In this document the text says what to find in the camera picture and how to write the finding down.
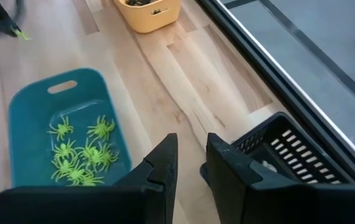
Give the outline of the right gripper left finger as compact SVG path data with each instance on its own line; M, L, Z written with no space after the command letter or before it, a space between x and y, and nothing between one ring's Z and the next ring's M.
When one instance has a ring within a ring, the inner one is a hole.
M0 223L172 223L177 179L178 136L169 133L111 186L0 192Z

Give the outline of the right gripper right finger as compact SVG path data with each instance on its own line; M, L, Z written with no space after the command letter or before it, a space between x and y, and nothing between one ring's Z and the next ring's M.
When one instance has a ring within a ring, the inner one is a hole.
M215 133L206 145L221 223L355 224L355 184L305 184L246 156Z

